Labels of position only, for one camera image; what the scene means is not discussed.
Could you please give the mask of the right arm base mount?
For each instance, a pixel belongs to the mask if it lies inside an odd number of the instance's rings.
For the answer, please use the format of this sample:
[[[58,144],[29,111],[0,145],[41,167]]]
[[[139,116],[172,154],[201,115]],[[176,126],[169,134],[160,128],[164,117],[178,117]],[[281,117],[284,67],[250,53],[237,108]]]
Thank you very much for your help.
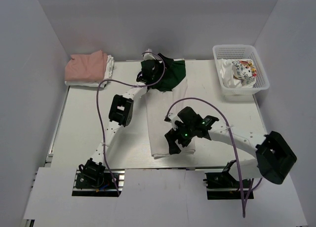
[[[205,173],[203,182],[206,185],[208,200],[241,199],[239,181],[220,172]]]

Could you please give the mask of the pink t-shirt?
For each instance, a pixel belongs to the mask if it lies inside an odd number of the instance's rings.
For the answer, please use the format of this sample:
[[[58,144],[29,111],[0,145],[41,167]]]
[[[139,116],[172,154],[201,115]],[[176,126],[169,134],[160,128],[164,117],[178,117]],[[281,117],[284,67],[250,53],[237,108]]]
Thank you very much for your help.
[[[91,54],[72,54],[65,67],[65,81],[100,82],[103,80],[108,55],[102,50]]]

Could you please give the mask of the white and green t-shirt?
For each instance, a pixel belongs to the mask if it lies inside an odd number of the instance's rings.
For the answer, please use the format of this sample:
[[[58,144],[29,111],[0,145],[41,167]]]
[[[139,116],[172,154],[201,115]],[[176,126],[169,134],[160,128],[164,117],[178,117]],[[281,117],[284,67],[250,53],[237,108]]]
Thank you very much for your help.
[[[163,78],[145,94],[150,150],[154,159],[170,156],[164,135],[172,125],[164,119],[167,114],[177,114],[185,107],[184,101],[172,104],[185,98],[187,89],[186,63],[175,60],[165,70]]]

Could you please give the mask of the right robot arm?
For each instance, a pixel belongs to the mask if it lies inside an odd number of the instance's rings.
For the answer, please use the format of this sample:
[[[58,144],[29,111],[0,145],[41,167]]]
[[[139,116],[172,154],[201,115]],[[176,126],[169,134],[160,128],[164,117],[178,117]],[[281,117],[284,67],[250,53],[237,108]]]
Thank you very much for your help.
[[[165,134],[170,154],[179,154],[193,138],[231,145],[252,156],[252,159],[227,163],[222,177],[228,181],[264,178],[281,185],[297,161],[288,143],[278,132],[258,134],[229,128],[217,117],[201,117],[191,107],[185,107],[178,114],[169,114],[164,119],[172,124]]]

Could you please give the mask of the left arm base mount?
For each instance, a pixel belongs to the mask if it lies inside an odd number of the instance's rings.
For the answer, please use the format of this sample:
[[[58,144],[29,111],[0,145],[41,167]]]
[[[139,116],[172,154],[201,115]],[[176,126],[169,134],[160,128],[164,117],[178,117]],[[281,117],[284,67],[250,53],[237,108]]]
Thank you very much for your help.
[[[124,172],[114,172],[112,178],[109,172],[104,172],[98,181],[85,177],[79,170],[76,171],[72,196],[79,197],[118,197],[124,184]]]

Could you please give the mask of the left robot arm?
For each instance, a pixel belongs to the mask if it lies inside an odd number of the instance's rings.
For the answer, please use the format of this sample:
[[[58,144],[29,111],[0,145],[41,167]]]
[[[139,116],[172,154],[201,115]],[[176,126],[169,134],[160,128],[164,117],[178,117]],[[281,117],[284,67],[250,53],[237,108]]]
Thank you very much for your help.
[[[104,79],[99,83],[96,91],[96,108],[102,129],[102,140],[100,147],[87,160],[86,164],[79,165],[81,173],[104,172],[105,169],[110,171],[107,162],[107,151],[113,147],[119,132],[130,124],[134,102],[144,96],[150,89],[155,89],[157,85],[161,85],[161,81],[165,80],[171,72],[173,62],[173,59],[165,57],[161,53],[154,54],[147,50],[143,53],[143,66],[136,77],[135,85],[115,79]],[[99,92],[101,85],[105,82],[115,82],[130,87],[124,94],[116,94],[113,97],[107,127],[104,126],[99,106]]]

